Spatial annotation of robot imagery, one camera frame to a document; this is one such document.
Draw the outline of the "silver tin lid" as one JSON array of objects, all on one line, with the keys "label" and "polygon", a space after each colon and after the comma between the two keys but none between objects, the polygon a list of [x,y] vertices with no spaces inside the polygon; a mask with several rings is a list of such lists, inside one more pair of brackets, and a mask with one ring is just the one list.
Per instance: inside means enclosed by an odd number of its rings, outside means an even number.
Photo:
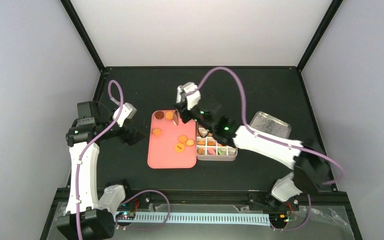
[{"label": "silver tin lid", "polygon": [[284,139],[288,139],[292,131],[290,124],[262,111],[255,113],[249,125],[258,131]]}]

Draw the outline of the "silver metal tongs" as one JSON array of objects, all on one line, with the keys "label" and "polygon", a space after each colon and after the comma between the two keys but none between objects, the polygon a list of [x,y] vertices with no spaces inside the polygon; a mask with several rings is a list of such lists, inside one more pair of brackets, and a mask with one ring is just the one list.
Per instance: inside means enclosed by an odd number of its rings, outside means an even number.
[{"label": "silver metal tongs", "polygon": [[172,120],[176,126],[179,125],[179,112],[177,110],[174,111]]}]

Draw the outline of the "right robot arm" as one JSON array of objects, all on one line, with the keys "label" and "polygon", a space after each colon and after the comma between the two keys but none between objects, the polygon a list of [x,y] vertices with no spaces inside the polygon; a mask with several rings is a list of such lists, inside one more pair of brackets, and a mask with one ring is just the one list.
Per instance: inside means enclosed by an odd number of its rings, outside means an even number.
[{"label": "right robot arm", "polygon": [[197,105],[188,109],[187,103],[178,102],[174,108],[179,120],[183,123],[195,121],[220,144],[258,153],[290,170],[264,196],[270,209],[279,209],[290,198],[300,194],[315,195],[325,184],[324,178],[329,173],[327,164],[318,152],[306,148],[301,141],[269,135],[249,125],[241,125],[232,118],[203,111]]}]

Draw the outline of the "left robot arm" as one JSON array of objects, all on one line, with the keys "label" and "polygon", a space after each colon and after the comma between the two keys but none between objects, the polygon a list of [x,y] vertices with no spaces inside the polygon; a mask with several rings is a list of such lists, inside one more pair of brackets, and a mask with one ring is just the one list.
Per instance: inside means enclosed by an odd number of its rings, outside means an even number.
[{"label": "left robot arm", "polygon": [[97,101],[77,104],[78,117],[66,134],[71,158],[71,183],[67,206],[56,219],[56,227],[68,240],[105,240],[115,233],[115,214],[126,198],[128,185],[125,180],[107,185],[98,196],[97,161],[100,143],[119,138],[132,146],[145,135],[124,122],[136,113],[130,103],[122,104],[111,112],[112,117],[102,117]]}]

